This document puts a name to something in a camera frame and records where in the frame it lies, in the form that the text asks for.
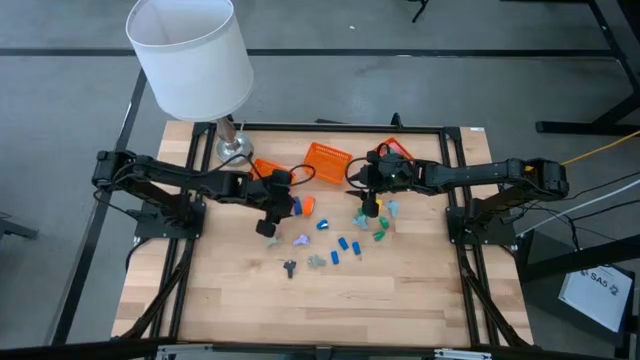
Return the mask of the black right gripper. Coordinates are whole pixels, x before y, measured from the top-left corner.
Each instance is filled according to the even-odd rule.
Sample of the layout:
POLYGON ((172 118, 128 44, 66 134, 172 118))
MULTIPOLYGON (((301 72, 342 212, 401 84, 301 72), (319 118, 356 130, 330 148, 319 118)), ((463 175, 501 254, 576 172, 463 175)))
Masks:
POLYGON ((378 151, 368 151, 367 164, 359 172, 350 175, 350 182, 360 182, 365 190, 347 190, 346 194, 360 197, 362 211, 367 217, 379 215, 376 196, 386 192, 404 191, 410 188, 414 174, 413 162, 398 153, 380 155, 378 151))

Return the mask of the orange plastic basket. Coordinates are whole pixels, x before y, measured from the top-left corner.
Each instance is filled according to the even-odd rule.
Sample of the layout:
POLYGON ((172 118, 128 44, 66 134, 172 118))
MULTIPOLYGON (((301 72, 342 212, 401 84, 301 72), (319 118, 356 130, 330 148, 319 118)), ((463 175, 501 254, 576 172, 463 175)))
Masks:
POLYGON ((268 160, 257 158, 254 161, 255 167, 250 170, 250 178, 252 181, 259 180, 260 178, 266 178, 272 184, 290 185, 296 181, 296 174, 291 173, 288 168, 280 166, 276 163, 268 160), (274 171, 286 172, 290 175, 290 181, 286 182, 283 175, 275 176, 274 171))
POLYGON ((413 160, 411 153, 395 137, 389 137, 382 141, 375 150, 380 156, 397 154, 405 159, 413 160))
POLYGON ((352 159, 353 156, 350 153, 312 142, 304 163, 316 170, 316 178, 332 184, 341 184, 345 178, 346 166, 352 159))

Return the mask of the white shade table lamp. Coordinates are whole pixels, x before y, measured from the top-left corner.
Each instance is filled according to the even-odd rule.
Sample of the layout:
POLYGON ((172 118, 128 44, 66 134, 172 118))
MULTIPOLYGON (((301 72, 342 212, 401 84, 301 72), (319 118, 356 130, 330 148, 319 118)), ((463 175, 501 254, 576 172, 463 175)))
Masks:
POLYGON ((229 116, 254 81, 231 0, 138 0, 126 35, 158 106, 176 119, 215 122, 216 153, 230 166, 250 159, 253 145, 229 116))

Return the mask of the black tripod leg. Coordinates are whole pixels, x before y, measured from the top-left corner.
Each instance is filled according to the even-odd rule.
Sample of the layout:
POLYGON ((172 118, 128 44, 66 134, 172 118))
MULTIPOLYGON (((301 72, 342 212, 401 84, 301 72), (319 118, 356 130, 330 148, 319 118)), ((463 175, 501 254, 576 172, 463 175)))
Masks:
POLYGON ((416 13, 414 14, 413 18, 411 19, 412 23, 416 23, 418 21, 418 19, 420 18, 420 16, 423 14, 423 12, 425 11, 428 3, 430 2, 430 0, 407 0, 410 3, 417 3, 419 4, 419 8, 416 11, 416 13))

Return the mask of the black desk leg bar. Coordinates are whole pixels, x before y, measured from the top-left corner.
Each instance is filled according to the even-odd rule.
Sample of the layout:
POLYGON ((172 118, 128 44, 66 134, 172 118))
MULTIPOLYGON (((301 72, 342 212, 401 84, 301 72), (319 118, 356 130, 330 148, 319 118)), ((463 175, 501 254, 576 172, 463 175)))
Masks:
POLYGON ((525 264, 519 270, 519 279, 522 282, 529 282, 638 258, 640 258, 640 234, 525 264))

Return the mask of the black crossbar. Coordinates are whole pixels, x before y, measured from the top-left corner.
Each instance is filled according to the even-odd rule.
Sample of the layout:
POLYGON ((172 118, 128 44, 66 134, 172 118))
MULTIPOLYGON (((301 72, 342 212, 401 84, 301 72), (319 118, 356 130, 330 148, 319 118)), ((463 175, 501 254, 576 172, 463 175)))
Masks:
MULTIPOLYGON (((156 355, 162 345, 178 344, 170 338, 116 339, 104 342, 51 345, 0 350, 0 360, 131 360, 156 355)), ((309 355, 315 360, 331 360, 336 356, 398 356, 420 357, 434 360, 434 351, 441 348, 333 346, 333 345, 284 345, 253 343, 181 343, 212 344, 215 352, 273 353, 309 355)), ((542 350, 536 347, 505 347, 478 345, 469 350, 486 352, 492 360, 623 360, 542 350)))

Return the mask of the white labelled box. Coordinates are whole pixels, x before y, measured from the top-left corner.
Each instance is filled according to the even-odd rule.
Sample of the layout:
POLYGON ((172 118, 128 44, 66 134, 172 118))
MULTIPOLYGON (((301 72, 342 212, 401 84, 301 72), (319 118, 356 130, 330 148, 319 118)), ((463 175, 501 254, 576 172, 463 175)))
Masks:
POLYGON ((558 299, 604 328, 618 332, 632 283, 629 276, 613 266, 579 270, 565 276, 558 299))

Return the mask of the black stand foot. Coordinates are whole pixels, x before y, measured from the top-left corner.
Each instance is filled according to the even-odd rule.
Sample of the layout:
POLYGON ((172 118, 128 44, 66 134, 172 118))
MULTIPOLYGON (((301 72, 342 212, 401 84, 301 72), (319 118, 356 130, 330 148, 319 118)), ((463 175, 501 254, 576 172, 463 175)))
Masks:
POLYGON ((5 235, 15 235, 26 239, 36 239, 38 231, 10 221, 11 216, 0 212, 0 240, 5 235))

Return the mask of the silver metal bracket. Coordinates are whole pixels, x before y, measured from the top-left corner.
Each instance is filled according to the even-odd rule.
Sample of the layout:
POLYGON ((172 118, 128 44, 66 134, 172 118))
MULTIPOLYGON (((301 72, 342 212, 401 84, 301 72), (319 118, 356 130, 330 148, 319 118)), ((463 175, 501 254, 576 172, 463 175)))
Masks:
POLYGON ((156 360, 176 360, 179 355, 197 355, 213 351, 212 344, 173 344, 157 348, 156 360))
POLYGON ((492 360, 486 352, 441 348, 434 351, 434 360, 492 360))

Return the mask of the black desk frame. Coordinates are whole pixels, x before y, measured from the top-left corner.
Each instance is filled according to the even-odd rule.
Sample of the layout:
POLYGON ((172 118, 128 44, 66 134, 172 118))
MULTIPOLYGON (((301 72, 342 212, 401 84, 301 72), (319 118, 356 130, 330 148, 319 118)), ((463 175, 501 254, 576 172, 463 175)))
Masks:
POLYGON ((630 135, 631 137, 635 137, 635 132, 640 131, 640 125, 621 124, 621 121, 636 110, 640 110, 640 81, 633 73, 625 53, 615 38, 613 30, 597 5, 596 0, 586 0, 586 3, 589 5, 609 49, 613 52, 613 58, 624 71, 631 85, 632 92, 592 122, 538 121, 535 124, 535 129, 538 133, 600 136, 630 135))

